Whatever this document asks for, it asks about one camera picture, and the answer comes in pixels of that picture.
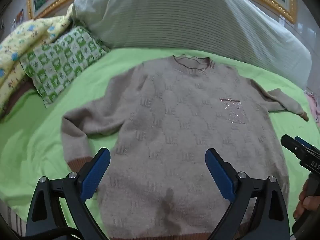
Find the person's right hand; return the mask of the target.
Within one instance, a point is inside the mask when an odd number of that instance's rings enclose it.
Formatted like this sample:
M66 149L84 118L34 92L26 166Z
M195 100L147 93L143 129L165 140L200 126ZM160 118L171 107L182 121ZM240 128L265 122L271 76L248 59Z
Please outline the person's right hand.
M298 197L298 204L293 213L293 217L297 220L305 210L316 211L320 204L320 196L307 196L306 191L308 189L308 179L305 181L302 191Z

